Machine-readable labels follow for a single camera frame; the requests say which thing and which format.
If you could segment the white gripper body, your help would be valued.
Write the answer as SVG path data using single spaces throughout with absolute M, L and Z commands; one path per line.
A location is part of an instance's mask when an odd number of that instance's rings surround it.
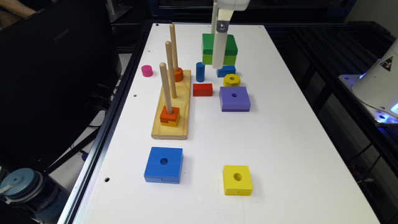
M 250 0 L 214 0 L 219 9 L 232 11 L 245 11 L 249 6 Z

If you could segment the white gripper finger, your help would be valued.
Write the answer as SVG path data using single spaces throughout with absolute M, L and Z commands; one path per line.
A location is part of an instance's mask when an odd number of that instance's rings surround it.
M 214 34 L 216 30 L 216 21 L 218 16 L 217 2 L 213 3 L 212 17 L 211 17 L 211 33 Z
M 214 69 L 221 69 L 223 67 L 224 51 L 226 48 L 226 41 L 228 36 L 229 22 L 233 15 L 232 10 L 218 10 L 216 21 L 215 38 L 213 45 L 213 60 L 212 66 Z

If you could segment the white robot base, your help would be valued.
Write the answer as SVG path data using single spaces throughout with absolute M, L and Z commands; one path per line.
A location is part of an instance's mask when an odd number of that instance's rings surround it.
M 397 42 L 367 72 L 339 79 L 376 124 L 397 126 Z

